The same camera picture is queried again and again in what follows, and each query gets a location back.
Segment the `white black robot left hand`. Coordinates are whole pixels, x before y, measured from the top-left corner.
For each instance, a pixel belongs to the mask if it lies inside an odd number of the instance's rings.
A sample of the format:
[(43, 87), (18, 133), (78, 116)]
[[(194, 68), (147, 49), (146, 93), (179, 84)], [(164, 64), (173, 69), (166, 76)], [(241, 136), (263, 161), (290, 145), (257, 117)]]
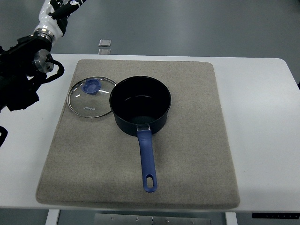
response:
[(34, 33), (45, 33), (50, 35), (53, 42), (56, 41), (64, 36), (70, 15), (85, 2), (85, 0), (46, 0), (40, 10), (39, 24)]

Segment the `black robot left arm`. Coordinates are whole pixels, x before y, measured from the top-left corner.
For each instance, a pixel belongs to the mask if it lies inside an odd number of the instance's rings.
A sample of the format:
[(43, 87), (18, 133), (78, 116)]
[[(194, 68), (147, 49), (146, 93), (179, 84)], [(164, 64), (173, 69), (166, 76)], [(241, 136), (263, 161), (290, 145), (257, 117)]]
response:
[(63, 65), (50, 50), (54, 34), (39, 28), (17, 40), (8, 50), (0, 51), (0, 108), (24, 110), (39, 101), (37, 90), (64, 74)]

